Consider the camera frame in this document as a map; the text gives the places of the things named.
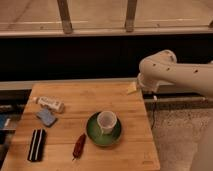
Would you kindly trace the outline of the white round wrist gripper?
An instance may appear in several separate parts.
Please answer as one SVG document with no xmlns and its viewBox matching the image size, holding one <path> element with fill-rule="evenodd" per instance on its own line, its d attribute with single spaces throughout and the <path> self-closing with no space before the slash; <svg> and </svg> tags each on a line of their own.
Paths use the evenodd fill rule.
<svg viewBox="0 0 213 171">
<path fill-rule="evenodd" d="M 141 73 L 138 74 L 137 81 L 138 85 L 145 91 L 156 92 L 158 90 L 158 81 L 145 77 Z"/>
</svg>

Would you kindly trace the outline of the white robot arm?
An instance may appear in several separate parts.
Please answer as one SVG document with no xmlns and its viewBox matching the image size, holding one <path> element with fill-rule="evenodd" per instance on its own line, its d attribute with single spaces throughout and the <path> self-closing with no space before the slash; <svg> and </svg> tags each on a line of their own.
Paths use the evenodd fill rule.
<svg viewBox="0 0 213 171">
<path fill-rule="evenodd" d="M 178 63 L 171 50 L 163 50 L 140 61 L 138 84 L 156 92 L 160 81 L 187 87 L 213 101 L 213 63 Z M 213 171 L 213 116 L 202 134 L 190 171 Z"/>
</svg>

